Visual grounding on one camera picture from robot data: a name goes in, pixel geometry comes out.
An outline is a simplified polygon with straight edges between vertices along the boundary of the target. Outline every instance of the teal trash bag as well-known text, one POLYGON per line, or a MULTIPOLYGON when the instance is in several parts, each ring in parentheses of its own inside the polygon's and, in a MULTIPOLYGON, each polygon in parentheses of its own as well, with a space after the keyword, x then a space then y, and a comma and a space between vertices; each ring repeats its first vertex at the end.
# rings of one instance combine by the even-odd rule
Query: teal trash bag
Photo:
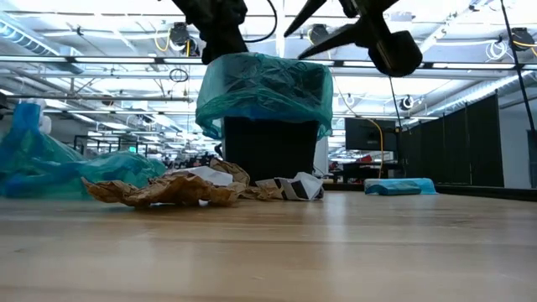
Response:
POLYGON ((139 154, 118 152, 86 160, 72 148, 39 131, 39 105, 21 103, 10 132, 0 142, 0 195, 9 198, 89 197, 82 184, 121 180, 144 187, 165 167, 139 154))
POLYGON ((223 117, 282 122, 318 121, 318 139, 331 135, 333 86, 328 67, 242 53, 207 67, 197 99, 196 123, 222 139, 223 117))

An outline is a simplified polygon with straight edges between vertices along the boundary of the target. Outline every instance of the wooden table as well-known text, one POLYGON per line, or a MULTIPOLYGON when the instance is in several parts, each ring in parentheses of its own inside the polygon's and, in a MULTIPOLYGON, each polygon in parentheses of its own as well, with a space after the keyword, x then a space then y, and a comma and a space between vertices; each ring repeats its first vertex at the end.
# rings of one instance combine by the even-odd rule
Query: wooden table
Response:
POLYGON ((0 301, 537 301, 537 204, 0 201, 0 301))

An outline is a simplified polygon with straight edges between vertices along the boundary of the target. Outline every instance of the black trash can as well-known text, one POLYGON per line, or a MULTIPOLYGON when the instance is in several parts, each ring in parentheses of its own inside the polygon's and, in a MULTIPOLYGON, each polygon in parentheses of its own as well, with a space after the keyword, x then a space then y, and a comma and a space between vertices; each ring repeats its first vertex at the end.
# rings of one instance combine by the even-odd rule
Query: black trash can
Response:
POLYGON ((274 177, 313 172, 319 122, 302 123, 224 117, 224 159, 250 175, 250 185, 274 177))

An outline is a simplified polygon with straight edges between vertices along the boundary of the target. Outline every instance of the blue object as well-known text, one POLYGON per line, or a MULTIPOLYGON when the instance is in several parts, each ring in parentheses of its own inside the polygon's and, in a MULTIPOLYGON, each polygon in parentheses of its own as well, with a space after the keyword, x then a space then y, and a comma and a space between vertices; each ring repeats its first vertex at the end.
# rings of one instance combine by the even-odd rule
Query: blue object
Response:
POLYGON ((11 198, 87 196, 81 182, 122 180, 137 187, 161 176, 165 167, 139 154, 118 152, 86 160, 72 148, 39 131, 37 104, 21 103, 11 131, 0 142, 0 195, 11 198))
POLYGON ((197 99, 196 123, 222 139, 224 117, 319 122, 317 138, 331 134, 333 86, 328 67, 268 55, 223 55, 212 61, 197 99))
POLYGON ((364 182, 366 195, 434 195, 435 184, 430 179, 369 179, 364 182))

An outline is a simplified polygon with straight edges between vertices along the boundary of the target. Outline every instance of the robotic claw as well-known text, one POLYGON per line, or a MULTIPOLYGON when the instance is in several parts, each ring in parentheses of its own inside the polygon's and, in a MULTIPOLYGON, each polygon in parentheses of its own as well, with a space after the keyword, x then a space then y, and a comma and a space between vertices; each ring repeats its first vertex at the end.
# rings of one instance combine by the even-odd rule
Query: robotic claw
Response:
MULTIPOLYGON (((359 16, 354 24, 340 27, 299 55, 312 55, 347 44, 367 48, 377 69, 387 76, 412 74, 423 56, 408 31, 391 33, 383 13, 398 0, 339 0, 348 18, 359 16)), ((244 22, 248 8, 243 0, 173 0, 185 14, 186 22, 200 30, 200 38, 207 42, 203 51, 204 64, 221 55, 248 52, 238 26, 244 22)), ((293 23, 285 31, 287 37, 313 15, 326 0, 307 0, 293 23)))

